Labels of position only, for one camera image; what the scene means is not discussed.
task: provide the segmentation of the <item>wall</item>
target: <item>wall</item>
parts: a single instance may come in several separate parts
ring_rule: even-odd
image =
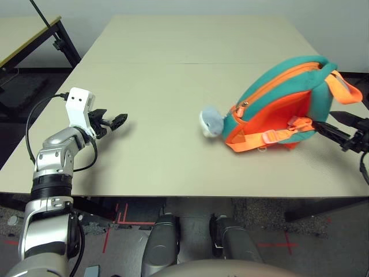
[[[36,3],[44,14],[62,16],[81,55],[114,14],[277,14],[287,17],[317,52],[338,63],[340,70],[369,72],[369,0],[36,0]],[[0,17],[29,15],[36,12],[27,0],[0,0]],[[42,45],[20,66],[68,66],[51,42]]]

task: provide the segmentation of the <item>plush toy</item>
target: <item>plush toy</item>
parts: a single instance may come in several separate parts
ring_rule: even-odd
[[[223,131],[223,117],[214,107],[202,110],[199,119],[205,137],[217,137]]]

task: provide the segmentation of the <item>orange zipper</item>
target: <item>orange zipper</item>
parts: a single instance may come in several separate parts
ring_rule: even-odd
[[[257,91],[255,91],[252,95],[250,95],[248,98],[246,98],[244,101],[241,101],[238,106],[234,109],[234,117],[235,119],[241,118],[244,114],[244,111],[247,110],[247,108],[256,102],[258,99],[263,97],[265,94],[267,94],[269,91],[271,91],[276,86],[280,85],[284,81],[293,78],[303,72],[310,71],[310,70],[318,70],[319,69],[319,63],[318,62],[308,62],[304,63],[303,65],[294,66],[284,73],[278,75],[275,77],[272,81],[264,84],[261,86]]]

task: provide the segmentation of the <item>strap buckle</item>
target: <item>strap buckle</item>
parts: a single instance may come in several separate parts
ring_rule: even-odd
[[[312,127],[312,120],[309,117],[297,117],[294,115],[287,124],[288,130],[290,131],[298,130],[300,132],[305,132],[314,130]]]
[[[280,140],[278,139],[278,135],[277,132],[275,130],[268,130],[263,132],[263,134],[261,135],[263,138],[264,143],[266,144],[272,144],[272,143],[277,143]]]

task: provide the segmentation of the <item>backpack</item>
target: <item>backpack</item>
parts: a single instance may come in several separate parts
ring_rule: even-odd
[[[290,149],[327,120],[333,97],[342,104],[360,102],[362,93],[323,56],[289,59],[261,76],[226,117],[222,137],[235,152],[282,144]]]

